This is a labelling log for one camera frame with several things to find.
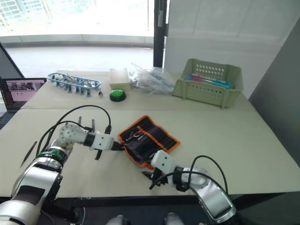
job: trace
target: laptop screen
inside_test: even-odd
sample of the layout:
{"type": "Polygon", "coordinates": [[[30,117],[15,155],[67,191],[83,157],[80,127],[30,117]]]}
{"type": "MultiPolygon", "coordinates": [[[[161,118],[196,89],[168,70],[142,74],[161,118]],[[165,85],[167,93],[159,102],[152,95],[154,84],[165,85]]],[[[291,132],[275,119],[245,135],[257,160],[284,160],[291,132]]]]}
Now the laptop screen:
{"type": "Polygon", "coordinates": [[[1,79],[0,88],[6,109],[19,110],[45,82],[45,78],[1,79]]]}

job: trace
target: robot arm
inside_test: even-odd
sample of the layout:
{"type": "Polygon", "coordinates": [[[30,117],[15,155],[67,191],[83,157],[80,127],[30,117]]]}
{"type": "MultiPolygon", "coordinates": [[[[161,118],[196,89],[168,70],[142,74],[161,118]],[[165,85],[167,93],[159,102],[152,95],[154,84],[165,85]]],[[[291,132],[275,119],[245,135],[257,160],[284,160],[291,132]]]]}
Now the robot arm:
{"type": "MultiPolygon", "coordinates": [[[[177,166],[174,159],[163,150],[154,155],[151,165],[155,167],[153,175],[177,173],[167,177],[166,182],[171,186],[181,186],[188,183],[189,173],[180,172],[189,172],[190,168],[177,166]]],[[[192,171],[208,175],[208,172],[202,168],[194,167],[192,171]]],[[[189,188],[198,197],[202,209],[212,224],[223,223],[235,215],[236,208],[231,200],[212,180],[198,174],[192,174],[189,188]]]]}
{"type": "Polygon", "coordinates": [[[0,205],[0,224],[37,223],[43,204],[56,197],[62,180],[62,168],[75,143],[97,150],[97,159],[102,150],[112,148],[114,139],[108,134],[66,124],[60,129],[59,138],[41,151],[15,182],[12,199],[0,205]]]}

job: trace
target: plastic basket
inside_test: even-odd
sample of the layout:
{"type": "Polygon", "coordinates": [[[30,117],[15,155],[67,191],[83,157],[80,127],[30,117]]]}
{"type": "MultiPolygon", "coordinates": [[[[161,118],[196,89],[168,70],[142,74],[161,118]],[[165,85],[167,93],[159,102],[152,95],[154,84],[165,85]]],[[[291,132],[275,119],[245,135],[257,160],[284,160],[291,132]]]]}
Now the plastic basket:
{"type": "Polygon", "coordinates": [[[240,67],[189,59],[181,78],[176,82],[173,95],[182,97],[183,99],[187,98],[212,105],[219,105],[223,109],[231,107],[243,90],[244,86],[240,67]],[[190,73],[228,81],[231,83],[230,89],[227,90],[202,82],[185,81],[186,75],[190,73]]]}

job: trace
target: table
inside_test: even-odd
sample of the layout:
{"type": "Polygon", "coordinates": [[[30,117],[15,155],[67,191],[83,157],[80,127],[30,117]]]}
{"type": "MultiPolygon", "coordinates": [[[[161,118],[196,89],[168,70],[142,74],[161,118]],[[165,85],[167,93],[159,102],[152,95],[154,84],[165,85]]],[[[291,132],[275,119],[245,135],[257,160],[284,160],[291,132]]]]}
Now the table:
{"type": "MultiPolygon", "coordinates": [[[[230,109],[185,100],[172,96],[145,96],[130,91],[123,102],[108,100],[110,91],[107,73],[88,74],[102,81],[102,97],[68,94],[54,83],[47,82],[27,102],[14,118],[0,130],[2,156],[0,158],[0,196],[9,196],[16,178],[34,158],[19,168],[24,155],[34,141],[68,111],[79,105],[95,104],[108,110],[112,118],[112,133],[117,134],[143,115],[165,128],[181,141],[171,155],[181,166],[190,166],[200,154],[214,158],[223,168],[230,194],[279,193],[300,190],[300,169],[282,144],[265,124],[244,95],[240,95],[230,109]]],[[[106,115],[93,108],[80,109],[67,119],[91,126],[96,120],[96,130],[103,132],[107,126],[106,115]]],[[[99,161],[95,151],[76,145],[65,164],[64,179],[58,197],[115,197],[149,195],[190,195],[170,186],[149,190],[150,181],[133,164],[125,152],[103,152],[99,161]]],[[[198,166],[206,168],[211,176],[223,185],[218,169],[202,159],[198,166]]]]}

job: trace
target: clear plastic bag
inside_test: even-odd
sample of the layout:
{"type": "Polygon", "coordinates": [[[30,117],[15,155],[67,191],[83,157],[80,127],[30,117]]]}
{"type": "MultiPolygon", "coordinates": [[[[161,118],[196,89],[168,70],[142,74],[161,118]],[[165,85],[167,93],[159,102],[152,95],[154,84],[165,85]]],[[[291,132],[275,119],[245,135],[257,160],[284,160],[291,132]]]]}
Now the clear plastic bag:
{"type": "Polygon", "coordinates": [[[139,88],[146,94],[172,94],[175,81],[163,68],[142,68],[134,63],[136,72],[130,73],[131,85],[139,88]]]}

